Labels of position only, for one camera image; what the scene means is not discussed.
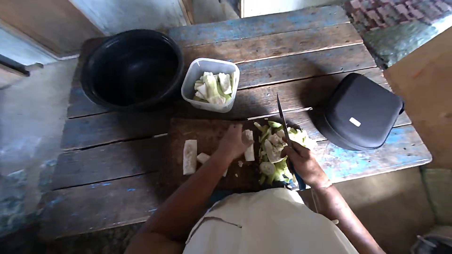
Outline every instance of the white label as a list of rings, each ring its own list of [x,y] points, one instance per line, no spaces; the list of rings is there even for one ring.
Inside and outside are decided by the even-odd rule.
[[[356,125],[357,127],[359,127],[361,125],[361,123],[358,120],[356,120],[355,118],[350,118],[349,121],[352,122],[352,124]]]

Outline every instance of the knife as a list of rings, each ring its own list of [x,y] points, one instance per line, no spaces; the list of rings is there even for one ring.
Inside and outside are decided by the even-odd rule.
[[[284,118],[283,109],[281,108],[281,103],[279,102],[279,95],[278,95],[278,93],[276,93],[276,99],[278,100],[279,117],[282,120],[282,128],[284,130],[284,136],[286,138],[287,145],[290,148],[293,148],[292,140],[290,140],[289,132],[287,131],[287,124],[286,124],[286,120]],[[289,171],[292,172],[295,175],[295,178],[297,179],[298,186],[299,186],[300,190],[305,190],[306,189],[306,183],[303,181],[303,179],[300,177],[300,175],[295,171],[295,168],[293,167],[293,163],[289,159],[287,159],[286,162],[287,162],[287,167],[289,168]]]

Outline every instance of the hand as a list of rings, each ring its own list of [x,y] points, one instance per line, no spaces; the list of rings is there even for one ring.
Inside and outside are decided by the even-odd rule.
[[[240,157],[252,144],[253,140],[248,140],[246,135],[242,133],[242,124],[231,124],[220,140],[215,154],[231,162]]]
[[[297,171],[303,181],[314,189],[331,186],[330,179],[312,156],[311,150],[295,141],[292,141],[292,144],[294,149],[285,146],[281,151],[281,157],[289,156],[295,171]]]

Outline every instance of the forearm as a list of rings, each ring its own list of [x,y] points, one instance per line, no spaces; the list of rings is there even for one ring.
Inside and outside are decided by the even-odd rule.
[[[205,211],[205,204],[231,160],[216,152],[148,219],[140,232],[183,240]]]
[[[337,226],[360,254],[384,253],[336,187],[331,185],[327,188],[316,188],[313,192],[317,212],[330,220],[339,220]]]

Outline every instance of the wooden table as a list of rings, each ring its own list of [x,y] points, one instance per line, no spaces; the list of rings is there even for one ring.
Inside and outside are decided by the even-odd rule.
[[[144,221],[165,197],[158,175],[171,117],[233,119],[276,114],[276,92],[286,118],[318,142],[314,153],[333,182],[426,164],[432,157],[402,114],[386,144],[375,151],[346,151],[313,126],[308,110],[327,98],[350,72],[391,89],[344,10],[329,6],[219,23],[172,28],[185,66],[198,57],[234,62],[240,82],[225,114],[185,101],[146,113],[109,112],[84,95],[80,67],[101,39],[88,41],[71,89],[67,121],[53,176],[43,199],[44,237],[55,238]]]

